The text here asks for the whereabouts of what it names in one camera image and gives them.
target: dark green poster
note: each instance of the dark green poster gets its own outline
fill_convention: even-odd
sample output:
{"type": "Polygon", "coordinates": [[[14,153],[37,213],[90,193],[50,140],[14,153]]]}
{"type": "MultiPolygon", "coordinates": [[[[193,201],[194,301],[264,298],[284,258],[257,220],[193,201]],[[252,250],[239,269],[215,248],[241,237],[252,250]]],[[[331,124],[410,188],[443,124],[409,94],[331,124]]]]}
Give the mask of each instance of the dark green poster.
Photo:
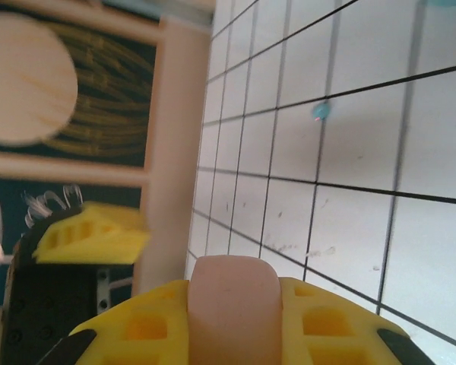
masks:
{"type": "MultiPolygon", "coordinates": [[[[140,200],[140,188],[0,179],[0,246],[5,254],[5,263],[0,265],[0,306],[8,269],[7,256],[12,254],[14,245],[35,221],[53,211],[78,206],[85,201],[139,208],[140,200]]],[[[131,268],[112,273],[113,280],[131,276],[131,268]]],[[[130,290],[131,287],[114,290],[112,303],[127,299],[130,290]]]]}
{"type": "Polygon", "coordinates": [[[0,3],[0,151],[143,167],[155,55],[0,3]]]}

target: wall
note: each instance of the wall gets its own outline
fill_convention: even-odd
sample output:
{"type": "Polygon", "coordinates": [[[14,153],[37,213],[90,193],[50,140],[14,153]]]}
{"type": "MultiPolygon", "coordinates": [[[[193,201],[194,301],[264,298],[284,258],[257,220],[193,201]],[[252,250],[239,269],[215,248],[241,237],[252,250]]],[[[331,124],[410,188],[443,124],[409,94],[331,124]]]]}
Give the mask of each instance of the wall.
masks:
{"type": "Polygon", "coordinates": [[[218,2],[211,49],[186,277],[259,257],[456,365],[456,7],[218,2]]]}

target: screw hole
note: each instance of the screw hole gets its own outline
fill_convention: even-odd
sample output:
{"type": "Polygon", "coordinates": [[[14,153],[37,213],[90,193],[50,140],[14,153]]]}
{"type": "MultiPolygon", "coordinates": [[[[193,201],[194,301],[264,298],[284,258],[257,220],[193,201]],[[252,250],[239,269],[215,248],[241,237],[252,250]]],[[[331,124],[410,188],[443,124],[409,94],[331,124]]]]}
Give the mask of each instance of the screw hole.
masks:
{"type": "Polygon", "coordinates": [[[52,337],[54,330],[50,326],[42,327],[39,331],[39,338],[43,340],[48,340],[52,337]]]}
{"type": "Polygon", "coordinates": [[[106,278],[108,278],[108,275],[106,275],[106,271],[99,271],[98,272],[98,279],[106,280],[106,278]]]}
{"type": "Polygon", "coordinates": [[[9,344],[18,344],[20,341],[22,341],[22,332],[18,329],[11,331],[7,336],[9,344]]]}
{"type": "Polygon", "coordinates": [[[108,302],[106,301],[106,299],[101,300],[100,304],[98,304],[98,307],[101,308],[101,309],[108,308],[108,302]]]}

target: grid paper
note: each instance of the grid paper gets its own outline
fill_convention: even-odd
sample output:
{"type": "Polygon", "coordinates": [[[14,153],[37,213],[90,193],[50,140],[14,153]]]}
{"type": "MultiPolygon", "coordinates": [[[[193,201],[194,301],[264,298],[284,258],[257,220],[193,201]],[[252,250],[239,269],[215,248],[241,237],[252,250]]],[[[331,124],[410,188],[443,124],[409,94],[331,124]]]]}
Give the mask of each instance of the grid paper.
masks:
{"type": "Polygon", "coordinates": [[[456,7],[220,3],[186,277],[259,257],[456,365],[456,7]]]}

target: square hole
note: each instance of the square hole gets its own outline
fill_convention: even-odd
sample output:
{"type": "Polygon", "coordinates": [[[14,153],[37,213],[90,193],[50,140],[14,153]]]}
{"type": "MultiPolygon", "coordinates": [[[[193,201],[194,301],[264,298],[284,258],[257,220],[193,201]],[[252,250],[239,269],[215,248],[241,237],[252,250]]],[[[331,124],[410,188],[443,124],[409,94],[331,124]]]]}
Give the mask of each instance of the square hole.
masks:
{"type": "Polygon", "coordinates": [[[312,297],[315,294],[313,287],[308,285],[298,285],[294,288],[296,297],[312,297]]]}
{"type": "Polygon", "coordinates": [[[111,232],[113,230],[113,226],[103,226],[101,227],[101,231],[103,233],[108,233],[108,232],[111,232]]]}
{"type": "Polygon", "coordinates": [[[374,365],[362,348],[309,345],[313,365],[374,365]]]}
{"type": "Polygon", "coordinates": [[[157,314],[133,316],[127,324],[125,339],[160,340],[167,337],[167,322],[157,314]]]}
{"type": "Polygon", "coordinates": [[[328,307],[314,308],[302,316],[304,335],[313,336],[351,336],[353,332],[345,315],[337,309],[328,307]]]}
{"type": "Polygon", "coordinates": [[[55,249],[59,244],[59,231],[55,230],[50,233],[47,237],[47,247],[50,249],[55,249]]]}
{"type": "Polygon", "coordinates": [[[81,223],[79,231],[80,238],[85,240],[93,235],[94,223],[92,221],[84,221],[81,223]]]}
{"type": "Polygon", "coordinates": [[[175,299],[176,298],[176,292],[174,292],[174,291],[166,291],[165,293],[160,295],[160,298],[168,299],[168,300],[175,299]]]}
{"type": "Polygon", "coordinates": [[[64,234],[64,244],[65,245],[68,245],[70,243],[73,243],[74,241],[74,228],[73,226],[67,226],[64,230],[63,230],[63,234],[64,234]]]}

